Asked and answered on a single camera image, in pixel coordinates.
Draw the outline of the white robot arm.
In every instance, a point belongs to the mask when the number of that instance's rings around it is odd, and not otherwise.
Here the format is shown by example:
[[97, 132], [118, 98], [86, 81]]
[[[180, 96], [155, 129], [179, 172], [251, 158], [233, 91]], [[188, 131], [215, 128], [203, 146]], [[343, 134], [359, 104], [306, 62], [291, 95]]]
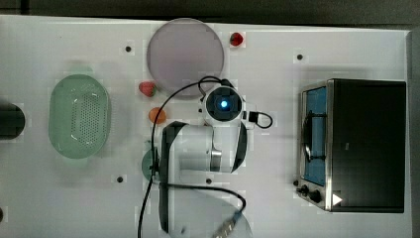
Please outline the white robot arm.
[[214, 194], [234, 193], [210, 179], [231, 174], [244, 162], [255, 106], [226, 84], [206, 92], [199, 109], [201, 124], [174, 121], [159, 136], [160, 227], [170, 238], [248, 237], [244, 209]]

